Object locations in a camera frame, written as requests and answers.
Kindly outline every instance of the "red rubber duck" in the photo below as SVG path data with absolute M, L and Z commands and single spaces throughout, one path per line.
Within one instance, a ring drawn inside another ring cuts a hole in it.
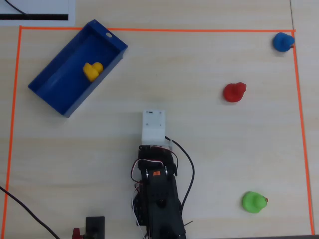
M 246 84 L 239 82 L 236 84 L 228 84 L 223 91 L 223 95 L 228 102 L 238 102 L 243 98 L 245 91 Z

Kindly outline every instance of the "white wire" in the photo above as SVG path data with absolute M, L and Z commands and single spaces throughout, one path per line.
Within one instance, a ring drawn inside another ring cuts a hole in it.
M 136 217 L 135 212 L 134 212 L 133 199 L 134 199 L 135 191 L 136 191 L 138 188 L 139 188 L 139 187 L 137 187 L 137 188 L 134 190 L 134 192 L 133 192 L 133 196 L 132 196 L 132 210 L 133 210 L 133 214 L 134 214 L 134 217 L 135 217 L 135 219 L 136 219 L 136 222 L 137 222 L 137 224 L 139 225 L 139 228 L 140 228 L 140 230 L 141 230 L 142 237 L 145 239 L 144 233 L 143 233 L 142 228 L 141 228 L 141 226 L 140 226 L 140 224 L 139 224 L 139 220 L 138 220 L 138 218 Z
M 140 158 L 140 159 L 136 160 L 135 163 L 133 164 L 133 169 L 132 169 L 132 172 L 131 172 L 131 177 L 133 177 L 134 168 L 135 168 L 136 164 L 137 164 L 140 160 L 145 160 L 145 161 L 153 162 L 153 163 L 161 163 L 161 165 L 164 167 L 164 164 L 163 164 L 162 161 Z

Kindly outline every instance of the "rubber duck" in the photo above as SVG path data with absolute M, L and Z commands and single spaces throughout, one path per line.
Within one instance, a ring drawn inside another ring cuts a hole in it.
M 294 47 L 294 43 L 295 39 L 283 32 L 277 33 L 273 40 L 274 48 L 280 52 L 289 51 L 291 48 Z
M 102 71 L 103 65 L 100 62 L 95 62 L 92 65 L 85 63 L 83 66 L 83 72 L 90 82 L 93 82 Z
M 243 98 L 245 91 L 246 84 L 239 82 L 236 84 L 228 84 L 223 91 L 223 95 L 228 102 L 238 102 Z
M 268 199 L 259 193 L 247 192 L 243 197 L 243 208 L 249 213 L 259 213 L 267 206 Z

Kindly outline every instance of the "green rubber duck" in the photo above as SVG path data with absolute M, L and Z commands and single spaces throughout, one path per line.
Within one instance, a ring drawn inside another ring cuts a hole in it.
M 243 207 L 249 213 L 259 213 L 267 203 L 268 199 L 259 193 L 247 192 L 243 197 Z

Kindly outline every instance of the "blue rubber duck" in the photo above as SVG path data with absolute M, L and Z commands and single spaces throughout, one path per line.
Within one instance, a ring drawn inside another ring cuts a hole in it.
M 279 32 L 274 37 L 273 45 L 277 51 L 286 52 L 293 47 L 294 42 L 295 39 L 292 36 Z

